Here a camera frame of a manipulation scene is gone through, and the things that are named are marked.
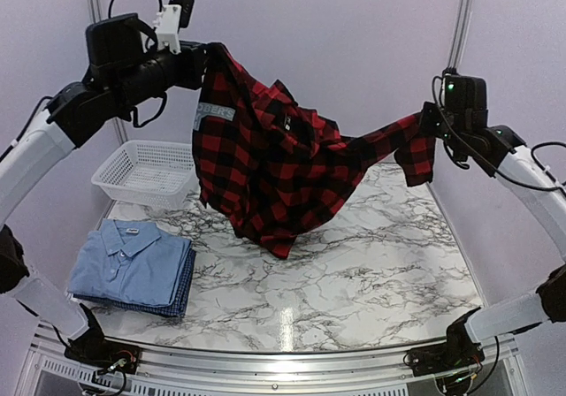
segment shirt collar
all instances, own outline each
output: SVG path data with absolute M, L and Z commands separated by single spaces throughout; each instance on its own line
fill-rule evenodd
M 122 230 L 135 228 L 139 230 L 139 233 L 127 242 L 124 242 L 120 235 L 119 228 Z M 117 252 L 122 251 L 126 256 L 133 257 L 151 243 L 161 238 L 159 229 L 151 222 L 123 222 L 104 219 L 100 227 L 100 232 L 108 256 L 115 255 Z

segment flannel shirt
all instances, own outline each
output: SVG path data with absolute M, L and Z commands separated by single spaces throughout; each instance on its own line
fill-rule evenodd
M 165 317 L 184 316 L 187 312 L 188 290 L 191 286 L 193 277 L 193 268 L 195 265 L 195 251 L 190 250 L 179 277 L 179 284 L 175 298 L 170 306 L 152 307 L 147 305 L 135 305 L 133 303 L 124 303 L 123 301 L 113 301 L 100 297 L 87 296 L 84 294 L 74 294 L 77 299 L 84 301 L 93 301 L 103 305 L 111 305 L 125 310 L 133 310 L 138 312 L 147 312 L 149 314 L 160 315 Z
M 297 235 L 329 221 L 367 169 L 394 152 L 408 186 L 432 181 L 433 137 L 420 113 L 363 137 L 304 109 L 276 81 L 252 78 L 221 43 L 207 64 L 193 128 L 201 202 L 224 214 L 236 235 L 287 258 Z

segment white marble surface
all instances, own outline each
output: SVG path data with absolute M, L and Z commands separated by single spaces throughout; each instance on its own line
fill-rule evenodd
M 444 335 L 480 304 L 463 257 L 425 186 L 395 164 L 369 170 L 328 224 L 297 239 L 287 260 L 205 209 L 165 212 L 117 203 L 110 217 L 151 220 L 194 241 L 195 275 L 182 319 L 97 307 L 109 336 L 229 351 L 380 347 Z

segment white plastic basket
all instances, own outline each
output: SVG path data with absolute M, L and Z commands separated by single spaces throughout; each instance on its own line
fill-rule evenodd
M 113 200 L 180 209 L 198 189 L 190 144 L 132 140 L 98 168 L 92 183 Z

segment metal post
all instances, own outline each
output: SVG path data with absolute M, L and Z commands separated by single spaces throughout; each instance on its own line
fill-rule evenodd
M 452 48 L 448 58 L 448 67 L 458 67 L 462 61 L 463 48 L 470 27 L 470 13 L 473 0 L 460 0 L 458 15 L 452 38 Z
M 100 0 L 88 0 L 88 13 L 90 15 L 90 21 L 92 23 L 99 22 L 100 20 L 103 19 L 102 10 L 100 7 Z M 117 118 L 114 118 L 111 121 L 112 121 L 112 125 L 114 126 L 114 131 L 116 133 L 116 137 L 118 138 L 119 143 L 124 144 L 126 141 L 128 141 L 126 127 L 124 126 L 124 123 Z

